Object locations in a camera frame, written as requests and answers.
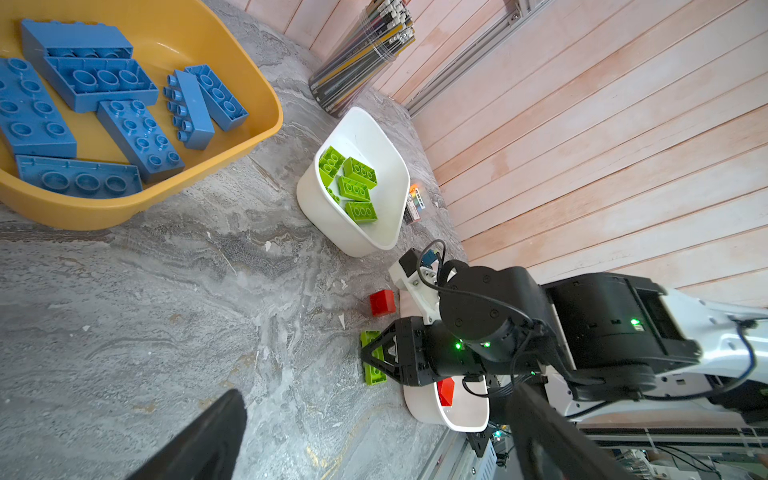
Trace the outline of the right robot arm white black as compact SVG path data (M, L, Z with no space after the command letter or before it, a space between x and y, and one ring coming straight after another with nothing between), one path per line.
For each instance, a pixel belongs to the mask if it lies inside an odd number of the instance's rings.
M436 269L408 252L391 270L419 307L362 349L365 363L423 387L491 375L506 396L552 368L564 415L585 419L622 401L706 400L742 413L767 407L767 313L705 301L637 276L588 273L539 284L522 267L458 260Z

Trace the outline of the blue lego brick pair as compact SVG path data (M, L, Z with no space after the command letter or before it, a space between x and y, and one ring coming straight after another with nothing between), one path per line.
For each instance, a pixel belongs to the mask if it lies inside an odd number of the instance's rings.
M158 87L114 26L24 19L21 37L24 58L77 113L108 100L158 100Z

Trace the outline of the red lego brick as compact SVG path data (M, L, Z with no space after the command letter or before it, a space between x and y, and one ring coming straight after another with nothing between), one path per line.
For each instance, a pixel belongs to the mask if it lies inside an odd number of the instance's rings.
M455 380L451 377L437 382L438 400L441 407L449 408L453 405L455 392Z

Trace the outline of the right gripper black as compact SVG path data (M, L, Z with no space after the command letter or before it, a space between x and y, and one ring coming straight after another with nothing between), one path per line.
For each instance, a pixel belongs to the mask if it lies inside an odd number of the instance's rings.
M479 357L443 322L425 325L420 317L395 320L379 333L366 331L361 359L367 383L384 377L406 386L426 386L453 376L479 376Z

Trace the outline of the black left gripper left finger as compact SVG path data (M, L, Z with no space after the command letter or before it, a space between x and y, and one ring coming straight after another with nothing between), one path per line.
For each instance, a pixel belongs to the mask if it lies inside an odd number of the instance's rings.
M129 477L230 479L246 425L243 396L230 389Z

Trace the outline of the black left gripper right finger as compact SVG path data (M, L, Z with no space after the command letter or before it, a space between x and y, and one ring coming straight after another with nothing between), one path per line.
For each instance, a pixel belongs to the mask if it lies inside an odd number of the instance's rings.
M634 476L521 385L506 402L516 455L525 479L632 479Z

